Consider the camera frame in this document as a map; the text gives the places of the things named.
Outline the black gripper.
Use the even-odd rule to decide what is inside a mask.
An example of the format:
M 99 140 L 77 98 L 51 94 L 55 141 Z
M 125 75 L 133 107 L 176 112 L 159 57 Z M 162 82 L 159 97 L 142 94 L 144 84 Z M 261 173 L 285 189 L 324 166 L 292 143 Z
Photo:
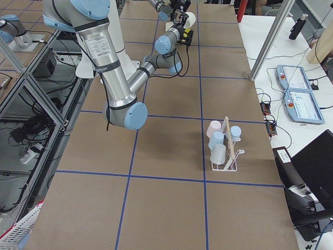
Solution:
M 170 0 L 170 6 L 174 11 L 187 12 L 190 6 L 190 0 Z
M 177 44 L 191 46 L 193 35 L 194 35 L 193 29 L 184 29 L 184 31 L 181 33 L 180 39 L 177 41 Z

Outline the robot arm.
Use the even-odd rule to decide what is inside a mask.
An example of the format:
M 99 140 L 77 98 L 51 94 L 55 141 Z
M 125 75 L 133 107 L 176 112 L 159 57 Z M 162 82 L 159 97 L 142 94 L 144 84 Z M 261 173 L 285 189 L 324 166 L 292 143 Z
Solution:
M 179 13 L 186 12 L 191 5 L 191 1 L 188 0 L 170 0 L 168 4 L 158 0 L 147 0 L 147 2 L 156 10 L 159 19 L 163 21 L 174 21 Z
M 135 66 L 125 52 L 115 1 L 43 1 L 43 18 L 47 26 L 77 35 L 83 61 L 89 69 L 81 74 L 91 78 L 99 74 L 104 84 L 109 124 L 128 130 L 140 129 L 148 110 L 137 99 L 137 92 L 157 69 L 179 74 L 182 62 L 176 45 L 190 41 L 196 17 L 187 9 L 190 1 L 151 1 L 162 20 L 173 25 L 154 44 L 156 53 Z

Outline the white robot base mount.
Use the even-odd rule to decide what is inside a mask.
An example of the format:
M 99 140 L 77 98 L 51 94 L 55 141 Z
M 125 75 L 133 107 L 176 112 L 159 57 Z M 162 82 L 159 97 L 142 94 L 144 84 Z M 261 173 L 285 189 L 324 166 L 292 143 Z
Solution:
M 107 27 L 107 35 L 109 35 L 109 41 L 107 42 L 108 45 L 111 45 L 108 55 L 114 55 L 116 57 L 126 80 L 129 80 L 140 66 L 140 62 L 131 60 L 126 53 L 116 1 L 110 1 L 108 19 L 109 24 Z M 82 36 L 76 34 L 76 38 L 78 39 L 79 45 L 82 47 L 82 58 L 76 67 L 75 75 L 82 79 L 93 79 L 95 77 L 95 73 L 93 73 L 94 66 L 88 56 L 84 53 L 88 52 L 88 49 L 84 44 Z

